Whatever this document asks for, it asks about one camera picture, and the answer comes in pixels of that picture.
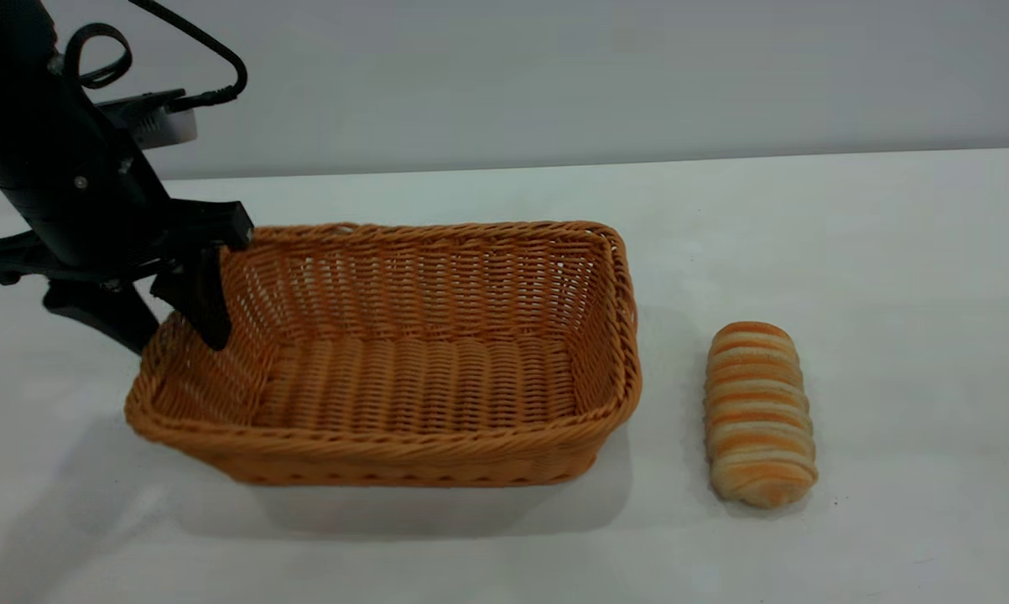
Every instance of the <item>black cable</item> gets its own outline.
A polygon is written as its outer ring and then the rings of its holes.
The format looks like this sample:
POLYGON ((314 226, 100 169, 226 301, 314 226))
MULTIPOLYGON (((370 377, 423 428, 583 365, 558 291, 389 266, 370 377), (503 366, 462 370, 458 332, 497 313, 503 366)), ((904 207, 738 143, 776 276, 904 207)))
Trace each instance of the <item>black cable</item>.
POLYGON ((113 84, 129 69, 132 69, 132 47, 127 44, 127 38, 124 37, 124 34, 111 24, 104 22, 85 24, 72 34, 72 38, 68 39, 68 45, 64 49, 64 77, 83 88, 90 88, 91 91, 97 91, 99 88, 113 84), (124 46, 124 53, 116 62, 80 76, 79 62, 83 54, 83 46, 91 37, 112 37, 120 42, 121 46, 124 46))
POLYGON ((206 48, 220 54, 221 57, 224 57, 226 62, 236 69, 236 84, 225 86, 219 89, 219 91, 210 91, 201 93, 201 95, 195 95, 194 97, 185 97, 172 101, 169 106, 170 111, 177 112, 189 110, 189 108, 194 107, 219 106, 221 103, 228 103, 228 101, 235 100, 239 96, 239 93, 243 92, 243 89, 246 88, 246 66, 243 65, 242 58, 239 58, 238 54, 229 49, 228 46, 221 44, 221 42, 218 42, 209 33, 195 26, 195 23, 189 22, 189 20, 167 10, 167 8, 162 7, 154 0, 128 1, 135 4, 136 7, 142 8, 143 11, 147 11, 151 15, 163 20, 163 22, 172 24, 173 27, 177 27, 177 29, 190 35, 190 37, 194 37, 202 45, 206 46, 206 48))

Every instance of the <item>white table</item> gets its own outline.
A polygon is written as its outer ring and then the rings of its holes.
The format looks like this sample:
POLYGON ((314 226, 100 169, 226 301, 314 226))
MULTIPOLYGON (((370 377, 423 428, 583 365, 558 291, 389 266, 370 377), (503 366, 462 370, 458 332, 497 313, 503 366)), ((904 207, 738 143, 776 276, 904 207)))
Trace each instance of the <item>white table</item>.
POLYGON ((1009 602, 1009 149, 171 192, 262 225, 614 226, 639 409, 560 486, 244 486, 132 435, 136 358, 25 279, 0 287, 0 603, 1009 602), (784 511, 708 490, 704 355, 750 318, 792 333, 813 402, 821 481, 784 511))

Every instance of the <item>orange woven basket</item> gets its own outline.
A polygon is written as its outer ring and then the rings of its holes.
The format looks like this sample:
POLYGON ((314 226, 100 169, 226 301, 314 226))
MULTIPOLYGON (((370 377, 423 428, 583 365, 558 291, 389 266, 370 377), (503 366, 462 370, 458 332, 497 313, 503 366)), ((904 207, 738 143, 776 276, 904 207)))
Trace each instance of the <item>orange woven basket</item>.
POLYGON ((128 424, 270 485, 568 481, 639 401, 624 242, 591 222, 259 228, 210 351, 174 313, 128 424))

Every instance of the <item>gray wall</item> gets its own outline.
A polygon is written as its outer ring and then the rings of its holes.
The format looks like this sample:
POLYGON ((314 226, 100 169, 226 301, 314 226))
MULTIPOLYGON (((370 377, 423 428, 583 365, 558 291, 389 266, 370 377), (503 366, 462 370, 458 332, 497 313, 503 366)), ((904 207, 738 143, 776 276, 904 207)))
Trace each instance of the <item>gray wall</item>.
MULTIPOLYGON (((162 2, 251 73, 172 177, 1009 145, 1009 0, 162 2)), ((45 4, 131 39, 97 99, 231 80, 131 4, 45 4)))

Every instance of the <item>bread roll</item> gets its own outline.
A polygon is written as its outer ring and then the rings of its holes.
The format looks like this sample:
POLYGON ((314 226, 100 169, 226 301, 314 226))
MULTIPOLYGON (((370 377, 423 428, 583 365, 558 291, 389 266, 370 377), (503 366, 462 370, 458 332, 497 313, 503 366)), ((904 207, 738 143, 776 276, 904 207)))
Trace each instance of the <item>bread roll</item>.
POLYGON ((810 401, 795 344, 762 322, 736 322, 708 348, 704 427, 712 486, 727 500, 779 507, 817 479, 810 401))

